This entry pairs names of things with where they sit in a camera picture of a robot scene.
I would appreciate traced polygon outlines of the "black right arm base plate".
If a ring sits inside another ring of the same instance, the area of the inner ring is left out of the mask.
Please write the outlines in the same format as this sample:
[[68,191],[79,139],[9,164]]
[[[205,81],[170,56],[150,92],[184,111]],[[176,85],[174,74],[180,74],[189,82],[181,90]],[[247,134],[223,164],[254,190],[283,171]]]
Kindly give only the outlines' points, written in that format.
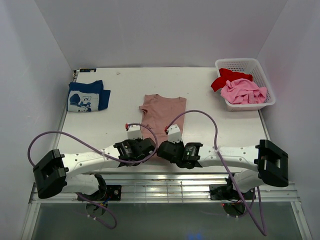
[[[210,184],[209,185],[210,199],[211,200],[226,200],[230,202],[240,201],[241,198],[232,186],[226,184]],[[252,188],[249,191],[242,193],[245,200],[256,199],[255,190]]]

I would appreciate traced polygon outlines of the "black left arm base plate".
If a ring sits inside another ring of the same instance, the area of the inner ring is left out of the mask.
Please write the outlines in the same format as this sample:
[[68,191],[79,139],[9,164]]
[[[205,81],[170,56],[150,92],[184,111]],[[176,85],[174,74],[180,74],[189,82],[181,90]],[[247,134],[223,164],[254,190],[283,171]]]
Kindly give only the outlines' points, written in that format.
[[122,195],[121,185],[107,185],[101,200],[103,201],[120,201]]

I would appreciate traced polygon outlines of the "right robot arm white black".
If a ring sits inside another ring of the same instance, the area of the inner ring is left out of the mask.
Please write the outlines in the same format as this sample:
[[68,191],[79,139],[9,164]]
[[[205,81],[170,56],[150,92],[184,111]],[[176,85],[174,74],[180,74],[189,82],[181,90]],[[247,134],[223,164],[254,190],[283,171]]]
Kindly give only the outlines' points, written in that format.
[[234,174],[235,181],[226,185],[226,194],[237,199],[260,185],[285,188],[289,185],[289,155],[270,140],[246,147],[219,147],[200,142],[187,144],[164,141],[157,156],[177,165],[193,169],[227,166],[243,169]]

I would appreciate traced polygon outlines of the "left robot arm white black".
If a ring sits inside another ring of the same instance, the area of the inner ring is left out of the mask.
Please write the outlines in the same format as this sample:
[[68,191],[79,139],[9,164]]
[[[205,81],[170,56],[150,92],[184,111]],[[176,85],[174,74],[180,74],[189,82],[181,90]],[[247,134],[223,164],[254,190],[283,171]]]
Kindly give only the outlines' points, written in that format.
[[152,138],[137,138],[98,151],[62,154],[59,149],[51,150],[33,167],[38,197],[49,199],[62,192],[75,192],[101,201],[108,190],[97,170],[137,166],[155,149]]

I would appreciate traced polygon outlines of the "dusty pink printed t-shirt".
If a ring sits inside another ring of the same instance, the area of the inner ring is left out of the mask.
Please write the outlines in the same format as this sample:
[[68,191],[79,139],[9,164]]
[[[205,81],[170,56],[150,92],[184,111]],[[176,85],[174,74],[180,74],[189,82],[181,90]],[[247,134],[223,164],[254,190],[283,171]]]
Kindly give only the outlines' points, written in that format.
[[158,144],[166,141],[168,136],[165,128],[179,114],[186,111],[187,99],[184,97],[167,98],[159,94],[145,95],[143,104],[139,106],[142,112],[141,123],[151,129],[142,127],[144,138],[156,136]]

